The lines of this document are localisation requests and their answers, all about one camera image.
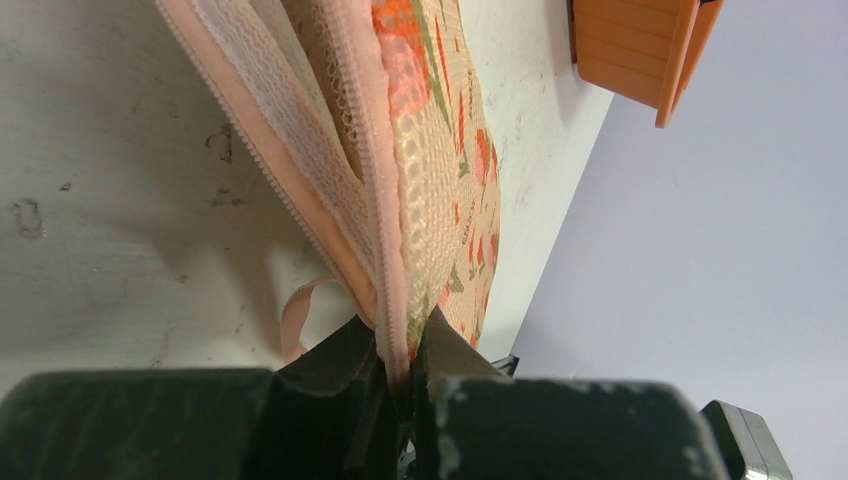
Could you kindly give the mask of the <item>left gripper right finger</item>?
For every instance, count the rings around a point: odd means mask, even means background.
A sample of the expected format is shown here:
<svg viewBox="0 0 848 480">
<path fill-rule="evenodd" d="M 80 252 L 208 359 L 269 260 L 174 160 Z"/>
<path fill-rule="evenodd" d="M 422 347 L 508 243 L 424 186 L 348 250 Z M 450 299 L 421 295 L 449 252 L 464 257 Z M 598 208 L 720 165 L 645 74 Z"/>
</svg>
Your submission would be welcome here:
<svg viewBox="0 0 848 480">
<path fill-rule="evenodd" d="M 440 311 L 413 365 L 420 479 L 724 479 L 707 421 L 657 382 L 514 379 Z"/>
</svg>

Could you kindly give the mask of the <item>floral mesh laundry bag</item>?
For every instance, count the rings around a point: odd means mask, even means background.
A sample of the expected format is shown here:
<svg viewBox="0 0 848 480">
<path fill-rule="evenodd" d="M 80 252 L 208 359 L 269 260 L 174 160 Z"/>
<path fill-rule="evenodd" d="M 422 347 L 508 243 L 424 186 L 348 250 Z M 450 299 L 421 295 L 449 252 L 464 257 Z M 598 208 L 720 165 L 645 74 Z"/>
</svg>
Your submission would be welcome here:
<svg viewBox="0 0 848 480">
<path fill-rule="evenodd" d="M 161 1 L 234 130 L 374 331 L 395 392 L 430 314 L 482 333 L 497 154 L 454 1 Z"/>
</svg>

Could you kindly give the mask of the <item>beige pink bra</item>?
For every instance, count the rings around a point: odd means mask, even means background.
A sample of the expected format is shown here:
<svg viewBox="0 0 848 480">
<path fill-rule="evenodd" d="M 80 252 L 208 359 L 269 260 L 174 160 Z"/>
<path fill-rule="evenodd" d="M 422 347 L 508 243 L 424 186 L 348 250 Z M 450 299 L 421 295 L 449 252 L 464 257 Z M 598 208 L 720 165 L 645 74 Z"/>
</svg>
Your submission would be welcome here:
<svg viewBox="0 0 848 480">
<path fill-rule="evenodd" d="M 297 361 L 306 352 L 300 343 L 300 337 L 309 315 L 315 289 L 336 282 L 333 276 L 315 279 L 298 287 L 284 304 L 279 330 L 285 365 Z"/>
</svg>

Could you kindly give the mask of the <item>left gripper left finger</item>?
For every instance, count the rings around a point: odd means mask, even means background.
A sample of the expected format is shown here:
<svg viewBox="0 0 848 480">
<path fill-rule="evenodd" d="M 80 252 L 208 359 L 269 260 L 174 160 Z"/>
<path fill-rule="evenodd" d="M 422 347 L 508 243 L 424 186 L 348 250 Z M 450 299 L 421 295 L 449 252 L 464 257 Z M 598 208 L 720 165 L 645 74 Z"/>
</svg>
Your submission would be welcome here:
<svg viewBox="0 0 848 480">
<path fill-rule="evenodd" d="M 48 372 L 1 405 L 5 479 L 394 479 L 401 427 L 352 319 L 294 363 Z"/>
</svg>

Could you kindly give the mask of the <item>orange plastic bin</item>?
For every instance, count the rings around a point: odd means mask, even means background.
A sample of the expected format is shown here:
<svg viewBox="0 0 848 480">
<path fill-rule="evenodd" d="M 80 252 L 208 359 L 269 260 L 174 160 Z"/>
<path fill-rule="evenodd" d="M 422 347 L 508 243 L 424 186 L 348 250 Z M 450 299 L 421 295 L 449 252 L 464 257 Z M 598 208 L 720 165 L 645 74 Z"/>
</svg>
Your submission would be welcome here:
<svg viewBox="0 0 848 480">
<path fill-rule="evenodd" d="M 586 82 L 656 110 L 665 128 L 688 87 L 724 3 L 576 0 L 572 57 Z"/>
</svg>

